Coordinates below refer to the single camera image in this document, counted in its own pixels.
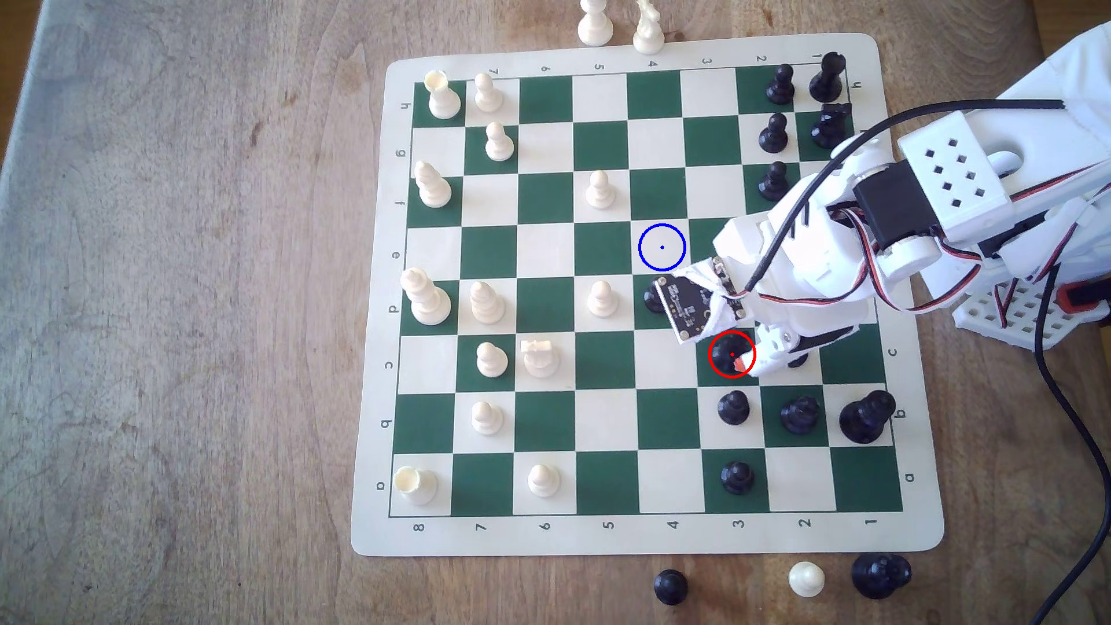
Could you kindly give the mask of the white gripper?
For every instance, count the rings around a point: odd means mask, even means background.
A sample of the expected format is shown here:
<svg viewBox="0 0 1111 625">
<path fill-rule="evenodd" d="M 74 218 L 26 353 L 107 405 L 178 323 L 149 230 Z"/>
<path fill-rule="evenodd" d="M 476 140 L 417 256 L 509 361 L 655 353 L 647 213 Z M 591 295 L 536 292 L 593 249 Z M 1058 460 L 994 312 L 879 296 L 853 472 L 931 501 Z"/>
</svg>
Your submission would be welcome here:
<svg viewBox="0 0 1111 625">
<path fill-rule="evenodd" d="M 790 190 L 773 209 L 758 215 L 729 220 L 713 239 L 715 254 L 723 260 L 735 288 L 743 288 L 775 233 L 785 226 L 785 216 L 803 192 L 803 185 Z M 743 299 L 745 319 L 762 323 L 755 327 L 755 349 L 728 356 L 737 373 L 761 377 L 784 367 L 798 367 L 804 352 L 792 355 L 797 334 L 825 334 L 840 327 L 860 325 L 872 309 L 873 289 L 861 286 L 843 302 L 823 306 L 783 305 L 765 295 L 783 299 L 818 299 L 843 295 L 859 278 L 862 248 L 858 232 L 833 221 L 825 209 L 810 208 L 809 222 L 794 220 L 794 235 L 785 241 L 760 279 L 755 291 Z"/>
</svg>

